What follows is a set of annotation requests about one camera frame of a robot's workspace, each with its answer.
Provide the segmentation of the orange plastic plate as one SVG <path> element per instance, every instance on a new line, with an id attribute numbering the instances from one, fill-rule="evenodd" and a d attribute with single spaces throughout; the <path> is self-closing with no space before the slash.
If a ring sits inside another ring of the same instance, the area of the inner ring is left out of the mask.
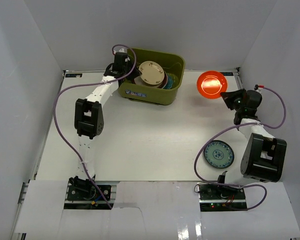
<path id="1" fill-rule="evenodd" d="M 204 98 L 213 100 L 220 98 L 221 93 L 227 91 L 228 82 L 221 72 L 209 70 L 198 77 L 196 88 Z"/>

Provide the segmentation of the cream plate with small flowers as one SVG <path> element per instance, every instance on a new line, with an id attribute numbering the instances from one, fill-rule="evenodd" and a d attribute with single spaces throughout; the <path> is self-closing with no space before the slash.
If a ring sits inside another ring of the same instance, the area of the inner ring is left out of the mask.
<path id="1" fill-rule="evenodd" d="M 140 72 L 141 79 L 149 85 L 155 86 L 161 84 L 165 78 L 163 68 L 154 61 L 142 62 L 138 70 Z"/>

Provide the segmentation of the dark red rimmed plate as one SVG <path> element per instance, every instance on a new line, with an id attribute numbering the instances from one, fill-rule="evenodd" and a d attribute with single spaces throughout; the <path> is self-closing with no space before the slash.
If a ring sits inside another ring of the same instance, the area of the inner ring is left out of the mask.
<path id="1" fill-rule="evenodd" d="M 167 85 L 168 79 L 167 79 L 167 75 L 164 74 L 164 78 L 163 78 L 163 81 L 161 83 L 156 84 L 156 85 L 151 85 L 151 84 L 148 84 L 145 81 L 143 81 L 142 78 L 140 76 L 138 76 L 135 79 L 133 79 L 131 82 L 135 85 L 146 86 L 146 87 L 150 87 L 150 88 L 163 89 Z"/>

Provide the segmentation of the teal scalloped plate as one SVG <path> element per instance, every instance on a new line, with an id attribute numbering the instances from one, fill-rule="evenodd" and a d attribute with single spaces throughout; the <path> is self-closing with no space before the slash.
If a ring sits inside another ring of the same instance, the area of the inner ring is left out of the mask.
<path id="1" fill-rule="evenodd" d="M 174 89 L 180 84 L 181 79 L 177 75 L 172 73 L 166 73 L 165 75 L 167 78 L 167 83 L 163 87 L 164 90 Z"/>

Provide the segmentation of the blue patterned small plate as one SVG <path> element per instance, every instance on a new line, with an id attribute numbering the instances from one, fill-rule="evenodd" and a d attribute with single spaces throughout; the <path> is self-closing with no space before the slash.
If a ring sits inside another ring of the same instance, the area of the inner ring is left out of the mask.
<path id="1" fill-rule="evenodd" d="M 235 160 L 233 149 L 221 140 L 211 141 L 204 148 L 203 157 L 209 165 L 216 169 L 229 168 Z"/>

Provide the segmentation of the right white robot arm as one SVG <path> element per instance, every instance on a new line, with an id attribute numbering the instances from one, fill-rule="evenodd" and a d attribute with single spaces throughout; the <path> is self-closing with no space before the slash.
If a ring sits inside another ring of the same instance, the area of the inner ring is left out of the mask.
<path id="1" fill-rule="evenodd" d="M 283 118 L 277 126 L 262 123 L 257 117 L 257 109 L 262 103 L 261 90 L 275 94 L 283 107 Z M 234 128 L 247 139 L 239 167 L 225 171 L 224 182 L 215 188 L 216 195 L 226 200 L 234 193 L 234 188 L 256 183 L 276 183 L 283 172 L 287 142 L 267 132 L 268 129 L 280 128 L 287 116 L 287 109 L 282 97 L 274 90 L 256 85 L 254 90 L 240 89 L 220 94 L 226 106 L 235 111 Z"/>

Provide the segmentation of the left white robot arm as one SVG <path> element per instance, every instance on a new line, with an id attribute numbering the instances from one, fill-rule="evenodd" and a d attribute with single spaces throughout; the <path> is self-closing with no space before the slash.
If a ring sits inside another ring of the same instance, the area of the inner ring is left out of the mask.
<path id="1" fill-rule="evenodd" d="M 123 82 L 121 77 L 131 72 L 134 67 L 135 64 L 126 52 L 116 52 L 114 62 L 106 68 L 102 76 L 101 85 L 86 98 L 79 98 L 75 103 L 74 127 L 78 135 L 78 152 L 81 156 L 76 171 L 79 179 L 95 178 L 95 161 L 91 145 L 94 138 L 102 133 L 105 125 L 103 107 Z"/>

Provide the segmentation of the olive green plastic bin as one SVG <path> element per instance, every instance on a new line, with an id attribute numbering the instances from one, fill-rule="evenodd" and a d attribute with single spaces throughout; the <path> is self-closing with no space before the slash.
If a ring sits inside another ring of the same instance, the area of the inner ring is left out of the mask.
<path id="1" fill-rule="evenodd" d="M 185 60 L 173 53 L 159 52 L 148 49 L 133 48 L 136 54 L 137 65 L 145 61 L 154 61 L 158 63 L 166 73 L 177 75 L 180 78 L 180 84 L 173 89 L 152 88 L 143 85 L 136 85 L 132 80 L 125 80 L 118 88 L 118 92 L 123 98 L 158 104 L 170 105 L 176 98 L 185 70 Z"/>

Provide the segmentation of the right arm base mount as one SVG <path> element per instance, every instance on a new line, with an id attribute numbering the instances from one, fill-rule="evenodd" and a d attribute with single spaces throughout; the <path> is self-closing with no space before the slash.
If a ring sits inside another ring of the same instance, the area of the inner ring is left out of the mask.
<path id="1" fill-rule="evenodd" d="M 194 192 L 198 194 L 202 213 L 246 211 L 248 208 L 243 189 L 200 182 L 195 185 Z"/>

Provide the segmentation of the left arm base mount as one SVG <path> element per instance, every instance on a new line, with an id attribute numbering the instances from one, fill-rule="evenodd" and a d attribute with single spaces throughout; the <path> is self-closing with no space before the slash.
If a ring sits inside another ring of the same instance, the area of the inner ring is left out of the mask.
<path id="1" fill-rule="evenodd" d="M 111 203 L 112 186 L 99 184 L 98 187 L 110 207 L 89 179 L 83 180 L 76 176 L 68 180 L 63 208 L 65 210 L 110 210 L 114 205 Z"/>

